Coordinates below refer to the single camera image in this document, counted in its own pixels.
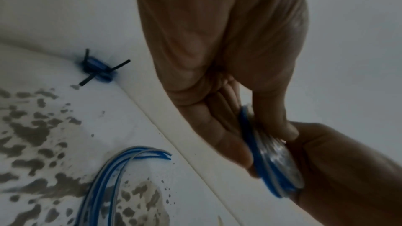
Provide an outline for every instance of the wall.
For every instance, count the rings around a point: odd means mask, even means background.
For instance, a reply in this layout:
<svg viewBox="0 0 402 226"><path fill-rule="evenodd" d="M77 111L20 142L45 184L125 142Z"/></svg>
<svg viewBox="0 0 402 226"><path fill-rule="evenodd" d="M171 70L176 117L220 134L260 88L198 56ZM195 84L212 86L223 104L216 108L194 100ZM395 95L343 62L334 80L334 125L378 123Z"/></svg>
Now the wall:
<svg viewBox="0 0 402 226"><path fill-rule="evenodd" d="M309 7L286 98L290 119L326 123L402 163L402 2L309 0ZM135 0L0 0L0 8L4 41L65 57L90 47L110 63L131 58L119 84L241 223L314 224L191 131L156 79ZM242 99L250 101L248 91Z"/></svg>

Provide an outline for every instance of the hand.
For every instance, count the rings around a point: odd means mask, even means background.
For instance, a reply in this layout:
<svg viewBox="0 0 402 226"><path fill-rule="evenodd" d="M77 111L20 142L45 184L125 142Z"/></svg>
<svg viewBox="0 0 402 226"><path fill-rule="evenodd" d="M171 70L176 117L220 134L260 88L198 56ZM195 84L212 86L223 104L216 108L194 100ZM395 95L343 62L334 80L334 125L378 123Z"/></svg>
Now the hand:
<svg viewBox="0 0 402 226"><path fill-rule="evenodd" d="M286 141L284 97L304 42L305 0L137 0L157 75L192 128L220 154L250 168L241 137L239 83L256 117Z"/></svg>
<svg viewBox="0 0 402 226"><path fill-rule="evenodd" d="M402 225L402 168L319 124L288 143L306 186L294 202L325 226Z"/></svg>

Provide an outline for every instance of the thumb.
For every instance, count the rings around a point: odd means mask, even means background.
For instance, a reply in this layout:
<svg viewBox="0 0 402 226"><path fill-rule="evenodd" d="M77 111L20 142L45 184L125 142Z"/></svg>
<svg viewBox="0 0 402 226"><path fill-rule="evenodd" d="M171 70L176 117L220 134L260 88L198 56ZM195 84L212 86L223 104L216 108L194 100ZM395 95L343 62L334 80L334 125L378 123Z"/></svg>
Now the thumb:
<svg viewBox="0 0 402 226"><path fill-rule="evenodd" d="M299 132L286 118L285 92L286 89L270 95L253 92L253 110L257 121L267 133L285 141L293 141Z"/></svg>

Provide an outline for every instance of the white surface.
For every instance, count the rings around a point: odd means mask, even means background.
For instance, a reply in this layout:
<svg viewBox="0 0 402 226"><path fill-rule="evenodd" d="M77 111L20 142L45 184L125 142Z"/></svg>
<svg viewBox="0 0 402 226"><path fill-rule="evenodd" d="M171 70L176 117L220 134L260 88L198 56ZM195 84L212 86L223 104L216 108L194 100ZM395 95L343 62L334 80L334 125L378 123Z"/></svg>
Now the white surface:
<svg viewBox="0 0 402 226"><path fill-rule="evenodd" d="M47 140L41 146L34 147L13 134L8 122L0 120L0 131L8 131L7 134L2 134L0 139L12 136L5 146L27 145L18 158L7 158L5 154L0 154L0 173L12 172L20 177L18 180L0 184L0 206L2 207L0 221L3 222L2 225L9 225L17 214L32 209L35 204L28 204L28 200L34 198L38 199L37 203L42 206L42 212L37 219L38 225L42 225L47 212L53 207L57 209L60 216L46 225L66 225L67 221L76 215L82 199L66 196L59 199L60 204L53 205L52 202L56 200L55 198L39 198L40 195L21 194L18 202L10 202L9 197L15 193L3 193L3 191L16 186L24 186L39 178L45 178L49 181L49 185L53 185L55 183L54 175L58 172L63 172L75 179L81 177L81 183L89 182L94 173L113 154L136 145L153 146L173 154L172 161L149 159L133 162L127 168L123 178L123 182L129 180L124 187L131 191L141 182L146 182L149 177L150 181L156 185L154 187L159 188L161 192L162 204L160 206L164 206L170 215L170 225L220 226L218 216L225 225L238 225L185 159L115 83L103 84L91 81L79 90L75 90L70 85L77 84L86 75L81 73L72 61L3 45L0 45L0 55L7 56L0 59L0 87L12 94L10 98L0 97L0 108L3 108L0 116L4 117L9 114L10 111L4 108L16 105L18 110L26 111L28 114L19 119L13 119L13 122L21 123L24 126L34 127L31 121L34 120L32 114L36 111L44 115L54 113L54 116L49 116L45 121L53 117L63 121L50 130ZM39 89L51 91L59 97L53 100L42 95L34 95ZM33 96L20 99L16 97L17 92L30 92ZM45 100L44 108L38 107L37 99L39 98ZM61 110L65 109L72 110L72 112L62 113ZM69 123L68 117L70 116L82 121L82 124ZM65 149L61 149L57 145L58 142L63 141L68 143L68 147ZM57 151L56 154L63 151L66 155L61 160L56 159L58 165L55 168L49 168L48 164L55 160L56 156L53 159L47 159L39 155L37 150L42 148ZM38 170L35 176L29 176L28 169L12 167L12 162L16 159L35 158L45 162L45 167ZM146 214L144 201L142 212L136 209L137 203L138 196L136 201L133 197L131 202L123 201L120 205L123 205L123 209L125 206L130 206L136 211L136 216L140 216L141 213ZM69 218L65 216L67 208L74 210L73 215ZM35 221L28 221L25 225L32 225ZM149 220L145 225L154 224ZM160 226L167 225L163 221L160 222ZM23 226L23 224L13 224L13 226Z"/></svg>
<svg viewBox="0 0 402 226"><path fill-rule="evenodd" d="M90 47L102 59L113 56L113 63L131 58L119 84L242 224L312 224L189 129L156 79L134 0L0 0L0 5L5 41L61 56ZM307 42L286 98L289 118L324 122L402 162L402 2L309 0L309 7ZM245 90L242 99L250 100Z"/></svg>

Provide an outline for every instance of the fingernail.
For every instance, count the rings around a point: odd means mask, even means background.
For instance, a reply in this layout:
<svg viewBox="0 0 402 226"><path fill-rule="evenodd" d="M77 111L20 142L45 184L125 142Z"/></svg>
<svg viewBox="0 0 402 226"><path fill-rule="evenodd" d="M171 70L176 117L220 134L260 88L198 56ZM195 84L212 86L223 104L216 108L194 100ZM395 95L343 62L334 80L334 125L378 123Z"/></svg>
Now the fingernail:
<svg viewBox="0 0 402 226"><path fill-rule="evenodd" d="M288 122L287 128L289 131L289 141L294 141L295 139L297 139L297 137L299 136L299 131L296 129L296 127Z"/></svg>

